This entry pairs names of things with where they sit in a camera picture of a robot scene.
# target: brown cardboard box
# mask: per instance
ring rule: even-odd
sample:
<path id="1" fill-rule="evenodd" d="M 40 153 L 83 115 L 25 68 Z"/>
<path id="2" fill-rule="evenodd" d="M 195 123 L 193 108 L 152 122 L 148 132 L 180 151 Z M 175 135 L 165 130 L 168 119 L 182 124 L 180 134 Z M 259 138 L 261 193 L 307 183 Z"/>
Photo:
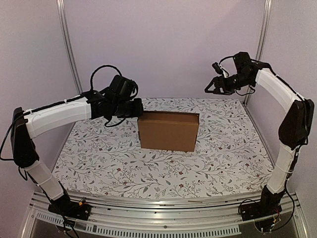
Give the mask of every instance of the brown cardboard box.
<path id="1" fill-rule="evenodd" d="M 194 151 L 199 114 L 144 112 L 138 119 L 141 148 Z"/>

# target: white wall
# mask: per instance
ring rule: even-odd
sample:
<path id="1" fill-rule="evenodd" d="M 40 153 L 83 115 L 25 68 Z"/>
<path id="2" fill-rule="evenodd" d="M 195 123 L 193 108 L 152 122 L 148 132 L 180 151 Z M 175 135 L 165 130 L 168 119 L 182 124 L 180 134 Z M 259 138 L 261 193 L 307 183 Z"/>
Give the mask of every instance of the white wall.
<path id="1" fill-rule="evenodd" d="M 0 7 L 0 138 L 16 107 L 35 108 L 76 95 L 55 1 L 3 0 Z M 37 151 L 53 167 L 69 126 L 35 139 Z M 12 158 L 6 144 L 3 157 Z M 33 194 L 13 162 L 0 161 L 0 236 L 16 238 Z"/>
<path id="2" fill-rule="evenodd" d="M 273 1 L 263 61 L 304 97 L 317 104 L 317 1 Z M 277 157 L 277 130 L 282 108 L 263 89 L 256 87 L 248 105 L 269 147 Z M 308 146 L 302 148 L 290 185 L 303 207 L 312 237 L 317 237 L 317 117 Z"/>
<path id="3" fill-rule="evenodd" d="M 211 64 L 239 51 L 255 57 L 264 2 L 68 0 L 65 9 L 85 90 L 98 66 L 113 64 L 139 84 L 141 97 L 215 98 L 204 93 L 216 76 Z M 233 61 L 224 64 L 233 69 Z M 95 88 L 113 76 L 98 72 Z"/>

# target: patterned tablecloth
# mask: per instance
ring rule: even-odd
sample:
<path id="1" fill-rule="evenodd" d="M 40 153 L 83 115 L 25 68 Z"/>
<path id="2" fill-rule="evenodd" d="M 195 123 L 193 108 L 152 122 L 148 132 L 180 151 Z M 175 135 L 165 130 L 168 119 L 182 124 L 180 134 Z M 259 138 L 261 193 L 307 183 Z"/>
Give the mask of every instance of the patterned tablecloth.
<path id="1" fill-rule="evenodd" d="M 195 152 L 141 149 L 137 119 L 76 123 L 53 175 L 66 189 L 141 198 L 188 198 L 262 189 L 268 155 L 238 100 L 144 99 L 145 110 L 200 114 Z"/>

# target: metal rail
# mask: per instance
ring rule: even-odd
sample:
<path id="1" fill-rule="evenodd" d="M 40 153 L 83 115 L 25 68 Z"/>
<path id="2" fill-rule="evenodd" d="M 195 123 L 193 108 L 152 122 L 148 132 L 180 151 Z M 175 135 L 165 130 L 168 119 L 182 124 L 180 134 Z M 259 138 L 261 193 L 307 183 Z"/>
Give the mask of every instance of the metal rail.
<path id="1" fill-rule="evenodd" d="M 262 26 L 261 26 L 261 32 L 260 32 L 260 39 L 259 39 L 259 44 L 258 44 L 258 49 L 257 49 L 257 54 L 256 54 L 256 60 L 261 60 L 263 50 L 264 50 L 264 44 L 265 44 L 265 39 L 267 36 L 267 29 L 269 25 L 269 17 L 271 15 L 271 8 L 272 8 L 272 0 L 265 0 L 265 5 L 264 5 L 264 13 L 263 13 L 263 19 L 262 19 Z M 245 96 L 243 104 L 245 106 L 248 105 L 250 101 L 251 94 L 248 94 Z"/>
<path id="2" fill-rule="evenodd" d="M 74 57 L 73 49 L 72 49 L 71 42 L 70 42 L 64 0 L 57 0 L 56 2 L 57 2 L 57 10 L 58 10 L 58 15 L 59 15 L 61 32 L 63 34 L 63 39 L 64 39 L 64 43 L 65 43 L 65 47 L 66 47 L 66 53 L 67 53 L 67 57 L 68 57 L 68 61 L 69 61 L 70 70 L 71 70 L 71 73 L 73 75 L 73 80 L 75 83 L 77 93 L 81 94 L 83 92 L 83 88 L 82 88 L 80 78 L 78 75 L 75 57 Z"/>

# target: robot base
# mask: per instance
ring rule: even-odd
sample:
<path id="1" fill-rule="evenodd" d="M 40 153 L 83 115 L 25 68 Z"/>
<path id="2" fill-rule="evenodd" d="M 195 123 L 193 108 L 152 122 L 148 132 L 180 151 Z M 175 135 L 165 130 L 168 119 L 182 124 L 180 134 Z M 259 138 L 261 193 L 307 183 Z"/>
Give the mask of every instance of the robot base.
<path id="1" fill-rule="evenodd" d="M 78 203 L 71 202 L 70 207 L 72 206 L 78 206 Z M 91 208 L 92 207 L 89 204 L 83 204 L 82 206 L 76 209 L 68 211 L 64 214 L 64 216 L 87 221 L 90 216 Z M 57 211 L 56 208 L 51 204 L 49 205 L 49 212 L 59 214 L 59 211 Z"/>
<path id="2" fill-rule="evenodd" d="M 253 220 L 253 219 L 257 219 L 261 217 L 270 216 L 281 211 L 282 211 L 282 207 L 279 204 L 277 204 L 273 208 L 263 210 L 263 207 L 261 206 L 259 202 L 241 205 L 239 210 L 242 217 L 242 221 L 248 221 L 248 220 Z"/>

